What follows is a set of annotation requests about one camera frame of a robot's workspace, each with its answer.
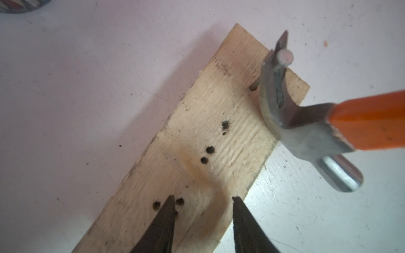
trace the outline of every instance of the white surface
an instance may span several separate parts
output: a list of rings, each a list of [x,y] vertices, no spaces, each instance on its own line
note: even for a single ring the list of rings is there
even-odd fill
[[[0,15],[0,251],[70,252],[236,22],[269,48],[289,30],[303,104],[405,88],[404,1],[306,2],[54,0]],[[365,183],[343,194],[276,148],[245,203],[282,252],[405,252],[404,150],[348,157]],[[230,227],[216,251],[233,247]]]

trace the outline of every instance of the hammer head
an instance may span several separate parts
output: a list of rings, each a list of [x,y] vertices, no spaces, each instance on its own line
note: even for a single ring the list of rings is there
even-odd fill
[[[300,107],[290,97],[285,74],[294,59],[287,49],[288,32],[266,56],[260,74],[260,109],[271,132],[296,157],[311,162],[339,191],[355,191],[361,172],[341,154],[354,149],[328,123],[333,103]]]

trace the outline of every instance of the hammer handle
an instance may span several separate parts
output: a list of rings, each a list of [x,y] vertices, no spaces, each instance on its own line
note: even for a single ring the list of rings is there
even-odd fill
[[[405,90],[337,104],[328,121],[355,149],[405,147]]]

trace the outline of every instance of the plank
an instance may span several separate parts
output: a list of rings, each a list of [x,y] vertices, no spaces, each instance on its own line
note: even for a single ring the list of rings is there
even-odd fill
[[[232,221],[231,197],[244,199],[277,143],[248,88],[268,52],[234,26],[74,253],[129,252],[156,215],[152,204],[171,194],[185,201],[173,252],[215,249]],[[300,103],[309,86],[291,70],[286,78]]]

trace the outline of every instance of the hammer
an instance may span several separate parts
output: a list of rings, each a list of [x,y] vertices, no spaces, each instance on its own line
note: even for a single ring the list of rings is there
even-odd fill
[[[260,87],[264,121],[294,156],[311,162],[336,190],[358,190],[363,175],[342,154],[405,147],[405,90],[341,104],[298,106],[286,86],[286,69],[294,59],[287,40],[285,31],[265,57],[259,80],[249,87]]]

